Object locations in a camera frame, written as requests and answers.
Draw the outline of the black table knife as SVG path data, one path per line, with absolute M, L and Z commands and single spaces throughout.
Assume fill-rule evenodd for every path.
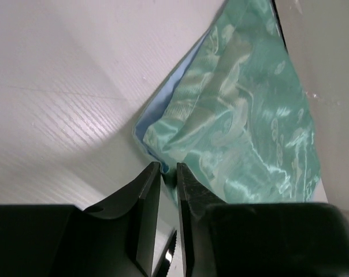
M 175 253 L 176 242 L 177 230 L 173 230 L 164 246 L 164 250 L 159 257 L 158 264 L 153 273 L 154 277 L 166 277 L 168 275 L 168 271 Z

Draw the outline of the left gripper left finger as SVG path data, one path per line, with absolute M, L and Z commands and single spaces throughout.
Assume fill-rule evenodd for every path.
M 0 276 L 150 276 L 161 186 L 150 163 L 82 210 L 0 205 Z

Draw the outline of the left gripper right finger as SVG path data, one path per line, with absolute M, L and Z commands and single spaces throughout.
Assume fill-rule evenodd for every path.
M 326 203 L 228 204 L 177 164 L 185 276 L 349 276 L 349 222 Z

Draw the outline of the green patterned cloth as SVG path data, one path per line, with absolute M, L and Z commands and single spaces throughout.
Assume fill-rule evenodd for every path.
M 177 199 L 176 167 L 228 203 L 307 202 L 314 122 L 271 1 L 228 1 L 133 129 Z

